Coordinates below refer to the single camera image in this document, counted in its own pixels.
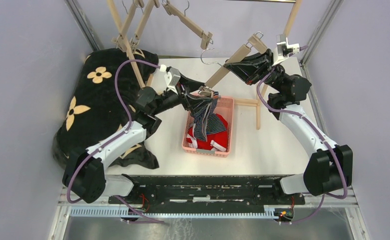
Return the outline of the wooden hanger holding striped boxers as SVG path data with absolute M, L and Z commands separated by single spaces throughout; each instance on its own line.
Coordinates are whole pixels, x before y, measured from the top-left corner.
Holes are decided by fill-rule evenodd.
M 266 44 L 261 40 L 263 38 L 264 34 L 262 32 L 257 32 L 254 33 L 247 41 L 247 43 L 243 44 L 227 61 L 226 64 L 228 63 L 235 63 L 235 62 L 240 62 L 242 61 L 245 57 L 248 56 L 248 54 L 251 52 L 252 48 L 255 48 L 259 53 L 263 54 L 266 52 L 268 47 Z M 220 68 L 208 79 L 208 81 L 205 83 L 205 87 L 202 88 L 202 90 L 211 90 L 213 89 L 229 72 L 230 70 L 226 69 L 222 64 L 219 62 L 205 62 L 203 60 L 203 54 L 207 50 L 213 50 L 213 48 L 208 48 L 205 49 L 201 56 L 200 60 L 203 64 L 205 65 L 213 65 L 217 64 L 220 66 Z

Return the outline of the dark striped boxer shorts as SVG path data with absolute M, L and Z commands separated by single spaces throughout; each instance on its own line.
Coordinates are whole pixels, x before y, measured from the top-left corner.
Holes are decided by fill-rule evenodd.
M 194 137 L 202 141 L 207 140 L 207 134 L 214 134 L 224 131 L 224 125 L 220 122 L 216 113 L 214 112 L 218 100 L 220 99 L 219 92 L 213 92 L 212 97 L 215 98 L 212 103 L 204 107 L 197 113 L 191 112 L 193 118 L 193 134 Z

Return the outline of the pink perforated plastic basket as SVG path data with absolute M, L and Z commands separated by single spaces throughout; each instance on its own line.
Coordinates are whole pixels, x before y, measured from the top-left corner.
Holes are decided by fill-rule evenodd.
M 217 107 L 215 109 L 216 114 L 220 114 L 224 117 L 225 120 L 228 122 L 228 132 L 229 132 L 229 144 L 228 144 L 228 152 L 216 152 L 216 151 L 209 151 L 209 150 L 202 150 L 202 149 L 194 149 L 191 147 L 188 147 L 188 144 L 185 140 L 186 133 L 189 129 L 189 127 L 193 127 L 193 118 L 188 115 L 185 131 L 183 134 L 183 140 L 182 140 L 182 149 L 191 154 L 203 154 L 208 156 L 215 156 L 215 157 L 227 157 L 230 154 L 231 151 L 231 138 L 232 138 L 232 121 L 233 121 L 233 110 L 234 110 L 234 99 L 231 97 L 221 97 L 218 100 Z

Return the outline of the red printed underwear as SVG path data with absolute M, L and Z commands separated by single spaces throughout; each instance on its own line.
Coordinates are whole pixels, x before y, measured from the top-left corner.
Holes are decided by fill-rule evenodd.
M 207 140 L 202 141 L 194 137 L 193 127 L 189 127 L 185 140 L 190 148 L 210 150 L 210 151 L 218 151 L 218 152 L 228 152 L 228 144 L 229 144 L 229 132 L 228 132 L 228 122 L 224 119 L 224 117 L 220 114 L 216 114 L 220 122 L 224 125 L 224 131 L 218 133 L 208 133 Z

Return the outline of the wooden hanger holding red underwear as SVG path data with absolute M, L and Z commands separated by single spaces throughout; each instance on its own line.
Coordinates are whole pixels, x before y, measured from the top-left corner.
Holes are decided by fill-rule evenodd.
M 190 1 L 187 0 L 187 7 L 183 12 L 178 10 L 169 0 L 162 0 L 162 6 L 166 13 L 170 16 L 176 16 L 182 24 L 184 24 L 191 32 L 196 34 L 201 39 L 200 47 L 202 50 L 208 49 L 209 45 L 214 44 L 213 34 L 211 32 L 204 31 L 198 24 L 193 22 L 187 15 L 186 11 L 190 8 Z

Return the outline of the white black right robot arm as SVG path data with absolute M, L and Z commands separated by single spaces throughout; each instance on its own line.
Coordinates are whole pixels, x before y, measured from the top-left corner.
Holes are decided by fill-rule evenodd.
M 301 75 L 286 73 L 282 63 L 293 55 L 268 49 L 235 62 L 227 60 L 224 68 L 247 85 L 257 85 L 260 101 L 292 132 L 309 157 L 304 173 L 280 179 L 271 191 L 273 200 L 284 204 L 292 194 L 304 192 L 344 199 L 352 180 L 352 149 L 328 137 L 301 106 L 312 84 Z

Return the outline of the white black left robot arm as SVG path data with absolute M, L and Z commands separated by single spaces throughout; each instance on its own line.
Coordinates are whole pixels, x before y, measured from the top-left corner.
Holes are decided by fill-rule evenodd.
M 194 115 L 200 115 L 206 124 L 219 93 L 203 83 L 168 73 L 165 78 L 175 84 L 158 94 L 152 87 L 141 88 L 130 109 L 130 102 L 116 95 L 119 105 L 128 118 L 122 129 L 103 137 L 101 141 L 85 148 L 76 147 L 69 154 L 63 175 L 69 203 L 84 201 L 88 204 L 102 196 L 122 197 L 126 202 L 135 203 L 140 197 L 137 183 L 129 176 L 107 176 L 107 169 L 113 162 L 135 145 L 152 136 L 161 124 L 157 114 L 178 105 Z

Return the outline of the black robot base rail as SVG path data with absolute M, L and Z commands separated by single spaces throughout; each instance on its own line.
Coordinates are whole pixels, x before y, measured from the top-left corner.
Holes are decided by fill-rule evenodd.
M 306 203 L 301 193 L 284 194 L 281 176 L 133 176 L 123 197 L 154 218 L 277 218 L 277 211 Z

